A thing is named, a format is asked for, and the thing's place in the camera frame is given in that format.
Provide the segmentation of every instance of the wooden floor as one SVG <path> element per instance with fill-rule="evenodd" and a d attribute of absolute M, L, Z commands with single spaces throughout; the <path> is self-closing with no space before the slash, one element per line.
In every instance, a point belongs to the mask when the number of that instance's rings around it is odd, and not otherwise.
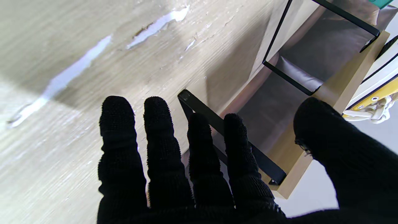
<path fill-rule="evenodd" d="M 222 111 L 261 68 L 285 4 L 285 0 L 1 2 L 1 222 L 94 223 L 101 198 L 98 119 L 105 97 L 124 96 L 133 107 L 144 163 L 143 102 L 149 96 L 163 97 L 184 152 L 187 121 L 177 94 L 187 88 L 214 111 Z M 183 20 L 168 22 L 126 49 L 141 30 L 188 5 Z M 316 4 L 298 0 L 292 8 L 290 22 L 282 27 L 270 56 Z M 73 67 L 77 62 L 87 68 L 77 72 Z M 66 80 L 54 81 L 55 77 Z M 43 97 L 48 101 L 38 103 Z M 16 125 L 27 108 L 32 114 Z"/>

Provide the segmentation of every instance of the green object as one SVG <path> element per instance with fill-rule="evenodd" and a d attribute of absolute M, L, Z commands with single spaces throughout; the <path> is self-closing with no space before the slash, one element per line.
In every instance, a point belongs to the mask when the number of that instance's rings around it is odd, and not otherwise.
<path fill-rule="evenodd" d="M 380 9 L 386 7 L 392 0 L 369 0 Z"/>

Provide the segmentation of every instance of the finger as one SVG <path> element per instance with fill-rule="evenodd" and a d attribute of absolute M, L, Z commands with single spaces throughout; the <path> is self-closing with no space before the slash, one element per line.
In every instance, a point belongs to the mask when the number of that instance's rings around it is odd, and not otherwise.
<path fill-rule="evenodd" d="M 364 198 L 381 191 L 396 192 L 398 155 L 345 121 L 327 103 L 306 99 L 293 127 L 296 142 L 325 167 L 340 207 L 364 205 Z M 384 181 L 370 185 L 373 176 Z"/>
<path fill-rule="evenodd" d="M 126 99 L 119 96 L 105 99 L 99 120 L 104 154 L 98 164 L 98 177 L 102 181 L 99 191 L 103 194 L 98 223 L 148 209 L 134 124 L 134 113 Z"/>
<path fill-rule="evenodd" d="M 194 205 L 169 107 L 162 98 L 154 96 L 145 100 L 144 108 L 151 208 Z"/>
<path fill-rule="evenodd" d="M 224 118 L 224 139 L 228 156 L 228 175 L 237 209 L 253 213 L 275 210 L 269 187 L 261 180 L 256 159 L 248 142 L 247 130 L 237 114 L 227 114 Z"/>
<path fill-rule="evenodd" d="M 188 122 L 189 175 L 197 206 L 234 206 L 231 191 L 220 171 L 207 119 L 192 114 Z"/>

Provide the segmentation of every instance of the black knit glove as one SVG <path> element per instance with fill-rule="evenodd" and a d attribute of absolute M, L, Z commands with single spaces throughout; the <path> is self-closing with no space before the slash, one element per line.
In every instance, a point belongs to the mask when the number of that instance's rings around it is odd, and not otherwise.
<path fill-rule="evenodd" d="M 224 119 L 232 194 L 220 172 L 206 118 L 200 114 L 190 117 L 189 173 L 193 197 L 166 102 L 150 97 L 144 109 L 150 208 L 137 151 L 133 110 L 123 97 L 109 96 L 103 102 L 99 120 L 104 154 L 98 165 L 102 181 L 99 191 L 103 194 L 98 223 L 240 223 L 260 213 L 267 214 L 269 220 L 284 218 L 270 189 L 261 181 L 246 127 L 238 115 L 228 114 Z"/>

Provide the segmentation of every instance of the black metal frame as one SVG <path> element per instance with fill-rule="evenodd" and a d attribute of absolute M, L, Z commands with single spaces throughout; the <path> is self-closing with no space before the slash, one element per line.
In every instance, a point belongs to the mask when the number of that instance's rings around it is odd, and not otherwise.
<path fill-rule="evenodd" d="M 299 90 L 301 90 L 303 93 L 307 94 L 308 96 L 313 95 L 318 89 L 316 89 L 315 91 L 310 91 L 309 89 L 307 89 L 306 87 L 302 86 L 300 83 L 296 82 L 294 79 L 292 79 L 291 77 L 289 77 L 288 75 L 286 75 L 284 72 L 282 72 L 281 70 L 279 70 L 278 68 L 276 68 L 275 66 L 271 65 L 268 61 L 267 61 L 267 56 L 272 48 L 272 45 L 276 39 L 276 36 L 278 35 L 278 32 L 282 26 L 282 23 L 286 17 L 287 11 L 290 8 L 290 5 L 292 3 L 293 0 L 288 0 L 287 1 L 287 5 L 285 7 L 285 10 L 282 13 L 282 17 L 281 20 L 278 23 L 278 26 L 275 30 L 275 33 L 271 39 L 271 42 L 269 44 L 269 47 L 267 49 L 267 53 L 265 53 L 264 59 L 263 59 L 263 65 L 265 65 L 267 68 L 269 68 L 271 71 L 273 71 L 275 74 L 279 75 L 280 77 L 282 77 L 283 79 L 285 79 L 286 81 L 288 81 L 290 84 L 292 84 L 293 86 L 295 86 L 296 88 L 298 88 Z M 326 9 L 336 13 L 337 15 L 345 18 L 346 20 L 352 22 L 353 24 L 359 26 L 360 28 L 364 29 L 365 31 L 369 32 L 370 34 L 372 34 L 374 36 L 373 39 L 371 39 L 362 49 L 361 52 L 367 47 L 369 46 L 374 40 L 377 39 L 377 37 L 380 35 L 380 30 L 376 29 L 375 27 L 373 27 L 372 25 L 367 24 L 366 22 L 360 20 L 359 18 L 351 15 L 350 13 L 342 10 L 341 8 L 337 7 L 336 5 L 333 5 L 330 2 L 327 2 L 326 0 L 313 0 L 314 2 L 318 3 L 319 5 L 325 7 Z"/>
<path fill-rule="evenodd" d="M 218 116 L 214 111 L 212 111 L 209 107 L 207 107 L 202 101 L 200 101 L 197 97 L 195 97 L 188 90 L 183 90 L 178 94 L 178 100 L 184 110 L 185 116 L 187 119 L 193 114 L 193 112 L 198 112 L 204 115 L 209 124 L 218 131 L 222 136 L 224 136 L 224 120 Z M 282 181 L 286 177 L 286 173 L 276 165 L 271 159 L 269 159 L 266 155 L 264 155 L 256 146 L 249 142 L 252 145 L 252 152 L 254 157 L 256 158 L 258 167 L 267 174 L 271 181 L 270 185 L 280 185 Z M 227 164 L 227 156 L 218 149 L 215 145 L 213 145 L 219 159 Z"/>
<path fill-rule="evenodd" d="M 267 53 L 264 56 L 263 59 L 263 64 L 268 67 L 271 71 L 288 81 L 290 84 L 304 92 L 305 94 L 311 96 L 314 94 L 317 90 L 315 91 L 310 91 L 304 86 L 302 86 L 300 83 L 296 82 L 294 79 L 286 75 L 284 72 L 281 70 L 277 69 L 275 66 L 271 65 L 269 62 L 266 61 L 266 58 L 271 50 L 271 47 L 276 39 L 276 36 L 278 35 L 278 32 L 282 26 L 282 23 L 286 17 L 287 11 L 290 8 L 290 5 L 293 0 L 288 0 L 287 5 L 285 7 L 285 10 L 283 11 L 281 20 L 279 21 L 279 24 L 276 28 L 276 31 L 271 39 L 271 43 L 268 47 Z M 348 12 L 342 10 L 341 8 L 327 2 L 326 0 L 313 0 L 314 2 L 318 3 L 319 5 L 325 7 L 326 9 L 336 13 L 337 15 L 347 19 L 348 21 L 354 23 L 355 25 L 359 26 L 360 28 L 366 30 L 370 34 L 374 36 L 372 40 L 370 40 L 361 51 L 363 51 L 367 46 L 369 46 L 379 35 L 380 31 L 373 26 L 367 24 L 366 22 L 360 20 L 359 18 L 349 14 Z M 187 119 L 193 114 L 193 112 L 198 112 L 203 114 L 209 124 L 216 130 L 218 131 L 222 136 L 224 136 L 224 121 L 223 119 L 218 116 L 214 111 L 212 111 L 209 107 L 207 107 L 204 103 L 202 103 L 197 97 L 195 97 L 192 93 L 190 93 L 188 90 L 183 90 L 178 94 L 178 100 L 182 106 L 182 109 L 184 110 L 185 116 Z M 271 181 L 269 182 L 270 185 L 280 185 L 282 181 L 286 177 L 285 171 L 283 171 L 278 165 L 276 165 L 271 159 L 269 159 L 266 155 L 264 155 L 256 146 L 254 146 L 252 143 L 252 152 L 254 154 L 254 157 L 256 158 L 258 167 L 265 173 L 267 174 L 270 178 Z M 220 150 L 218 149 L 215 145 L 213 145 L 219 159 L 227 165 L 227 156 Z"/>

